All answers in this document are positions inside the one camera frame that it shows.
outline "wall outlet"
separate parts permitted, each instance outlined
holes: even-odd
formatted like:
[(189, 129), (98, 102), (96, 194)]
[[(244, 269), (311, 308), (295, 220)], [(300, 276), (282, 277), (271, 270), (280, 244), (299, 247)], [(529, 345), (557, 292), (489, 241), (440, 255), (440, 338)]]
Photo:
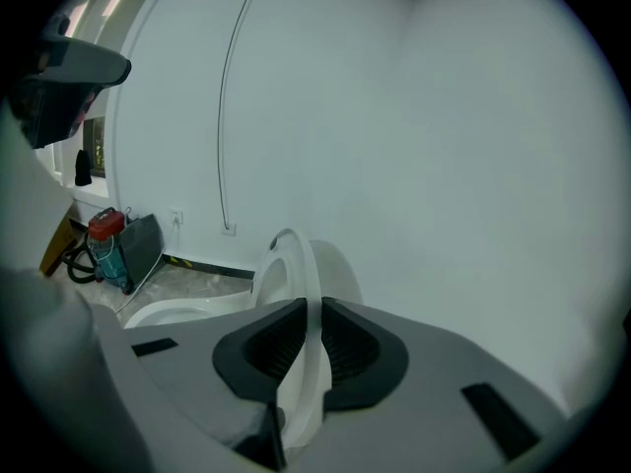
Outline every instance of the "wall outlet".
[(175, 223), (179, 226), (184, 224), (184, 215), (182, 214), (181, 210), (178, 209), (171, 209), (171, 222)]
[(237, 225), (235, 223), (228, 223), (228, 227), (224, 223), (221, 224), (221, 233), (233, 237), (237, 234)]

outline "cable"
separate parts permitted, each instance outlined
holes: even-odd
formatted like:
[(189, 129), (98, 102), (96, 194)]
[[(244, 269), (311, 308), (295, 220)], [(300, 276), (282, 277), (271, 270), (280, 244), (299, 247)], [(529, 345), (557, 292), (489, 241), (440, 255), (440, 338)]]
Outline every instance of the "cable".
[(221, 75), (221, 88), (219, 90), (219, 113), (217, 116), (217, 177), (219, 180), (219, 198), (221, 200), (221, 213), (224, 218), (224, 227), (226, 230), (229, 230), (228, 226), (228, 215), (226, 214), (226, 205), (224, 203), (224, 179), (223, 179), (223, 167), (221, 165), (221, 158), (219, 155), (220, 152), (220, 140), (221, 140), (221, 127), (223, 120), (223, 99), (224, 99), (224, 91), (226, 88), (226, 74), (228, 72), (228, 63), (230, 60), (230, 55), (233, 50), (233, 43), (235, 41), (235, 36), (237, 35), (237, 30), (239, 29), (239, 24), (241, 22), (241, 16), (244, 13), (244, 9), (247, 6), (247, 2), (249, 0), (244, 0), (244, 4), (241, 6), (241, 10), (239, 11), (239, 15), (237, 16), (237, 21), (235, 22), (235, 27), (233, 28), (233, 34), (230, 37), (230, 43), (228, 44), (228, 52), (226, 52), (226, 61), (224, 62), (224, 71)]
[(147, 279), (149, 278), (149, 276), (154, 272), (154, 270), (156, 269), (156, 266), (158, 266), (158, 263), (162, 260), (162, 256), (165, 254), (165, 250), (167, 250), (167, 247), (169, 246), (169, 243), (171, 243), (171, 238), (174, 235), (175, 232), (175, 226), (179, 226), (179, 223), (174, 220), (173, 225), (171, 226), (171, 233), (169, 234), (169, 240), (165, 243), (165, 246), (162, 249), (162, 252), (160, 252), (160, 255), (158, 256), (158, 259), (156, 259), (156, 262), (154, 263), (154, 265), (151, 267), (151, 270), (149, 270), (149, 272), (147, 273), (147, 275), (145, 275), (145, 278), (142, 279), (142, 281), (140, 282), (140, 284), (136, 287), (136, 290), (132, 293), (132, 295), (129, 297), (129, 300), (127, 300), (124, 304), (122, 304), (119, 308), (117, 308), (114, 313), (119, 313), (121, 310), (123, 310), (126, 306), (128, 306), (131, 301), (136, 297), (136, 295), (138, 294), (138, 291), (140, 291), (140, 289), (144, 286), (145, 282), (147, 281)]
[[(88, 257), (90, 258), (92, 266), (84, 266), (77, 263), (76, 260), (82, 252), (88, 253)], [(88, 234), (84, 236), (83, 240), (79, 245), (77, 245), (77, 247), (71, 250), (67, 250), (66, 252), (61, 254), (61, 260), (68, 266), (68, 277), (70, 277), (70, 280), (72, 280), (73, 282), (76, 282), (77, 284), (88, 284), (90, 282), (94, 282), (97, 279), (97, 277), (95, 276), (97, 261), (88, 248)], [(87, 273), (88, 275), (86, 277), (77, 277), (74, 270)]]

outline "black slot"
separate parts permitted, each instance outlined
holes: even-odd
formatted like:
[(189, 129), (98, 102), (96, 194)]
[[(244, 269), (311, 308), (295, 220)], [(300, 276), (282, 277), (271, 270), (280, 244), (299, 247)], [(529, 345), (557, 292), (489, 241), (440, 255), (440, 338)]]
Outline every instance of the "black slot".
[(131, 346), (134, 354), (139, 358), (148, 356), (149, 354), (166, 351), (168, 349), (172, 349), (173, 347), (177, 347), (177, 343), (171, 338), (162, 338), (160, 340), (154, 340), (153, 342), (139, 343), (138, 345)]
[(274, 471), (280, 471), (285, 467), (276, 405), (267, 405), (258, 434), (244, 439), (235, 446), (234, 451)]
[(538, 443), (539, 436), (488, 383), (476, 383), (461, 392), (508, 460)]

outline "floor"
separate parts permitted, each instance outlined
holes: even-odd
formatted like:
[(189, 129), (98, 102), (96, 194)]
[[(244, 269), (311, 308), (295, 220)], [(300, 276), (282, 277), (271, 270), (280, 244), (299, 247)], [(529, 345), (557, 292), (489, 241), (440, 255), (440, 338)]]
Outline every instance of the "floor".
[[(86, 264), (86, 261), (81, 258), (79, 262)], [(165, 263), (160, 264), (162, 266), (147, 279), (131, 303), (118, 315), (122, 325), (125, 325), (140, 308), (153, 302), (174, 298), (214, 298), (231, 295), (247, 291), (251, 283), (250, 280), (202, 273)], [(119, 308), (129, 299), (119, 288), (107, 282), (100, 284), (97, 282), (74, 283), (68, 277), (67, 267), (63, 263), (59, 265), (51, 279), (60, 284), (74, 287), (89, 303), (104, 304), (112, 309)]]

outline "toilet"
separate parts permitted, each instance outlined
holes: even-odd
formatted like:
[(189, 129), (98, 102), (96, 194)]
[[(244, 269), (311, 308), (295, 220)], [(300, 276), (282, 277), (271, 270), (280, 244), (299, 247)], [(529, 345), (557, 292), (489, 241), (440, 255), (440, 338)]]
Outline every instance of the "toilet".
[(138, 310), (125, 328), (208, 319), (283, 300), (306, 298), (307, 338), (277, 392), (285, 415), (285, 450), (305, 446), (322, 422), (322, 397), (331, 388), (328, 355), (321, 343), (321, 298), (362, 304), (357, 279), (344, 255), (331, 243), (307, 240), (286, 229), (274, 237), (258, 265), (251, 291), (218, 298), (166, 300)]

